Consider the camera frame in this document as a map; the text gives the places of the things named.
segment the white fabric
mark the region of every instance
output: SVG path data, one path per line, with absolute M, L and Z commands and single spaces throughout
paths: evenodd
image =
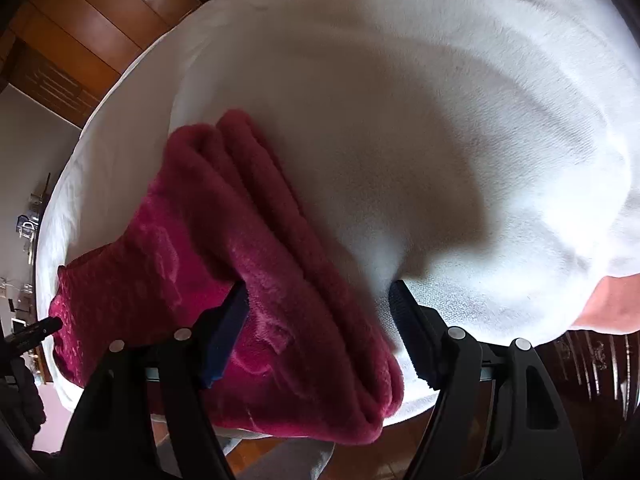
M 609 0 L 213 0 L 85 127 L 42 225 L 39 314 L 59 264 L 123 232 L 167 135 L 243 108 L 396 348 L 404 420 L 435 395 L 390 320 L 394 278 L 479 340 L 538 344 L 602 276 L 640 272 L 639 75 Z

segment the mattress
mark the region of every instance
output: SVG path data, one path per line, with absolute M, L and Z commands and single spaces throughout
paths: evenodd
M 538 344 L 603 276 L 640 271 L 639 80 L 609 0 L 213 0 L 82 131 L 42 222 L 38 315 L 59 265 L 122 234 L 171 131 L 242 108 L 394 348 L 387 423 L 417 415 L 436 393 L 391 321 L 393 279 L 478 340 Z

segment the white blanket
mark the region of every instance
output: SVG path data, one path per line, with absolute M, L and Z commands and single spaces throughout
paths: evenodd
M 538 344 L 602 276 L 640 272 L 639 75 L 609 0 L 213 0 L 87 123 L 44 217 L 39 314 L 58 265 L 123 232 L 167 135 L 243 108 L 396 348 L 388 423 L 416 415 L 435 395 L 390 320 L 393 279 L 479 340 Z

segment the pink fleece fabric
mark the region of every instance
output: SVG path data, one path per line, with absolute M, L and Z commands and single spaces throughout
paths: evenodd
M 376 320 L 243 112 L 176 130 L 125 233 L 58 277 L 54 358 L 79 386 L 114 339 L 149 344 L 191 326 L 242 279 L 247 322 L 223 379 L 202 395 L 213 424 L 366 444 L 401 404 L 401 371 Z

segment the red blanket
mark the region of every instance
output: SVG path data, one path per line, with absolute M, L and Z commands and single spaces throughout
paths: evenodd
M 213 424 L 365 444 L 402 401 L 383 335 L 242 112 L 176 130 L 125 233 L 58 276 L 54 357 L 80 386 L 112 340 L 149 344 L 191 326 L 241 278 L 250 313 L 223 379 L 203 394 Z

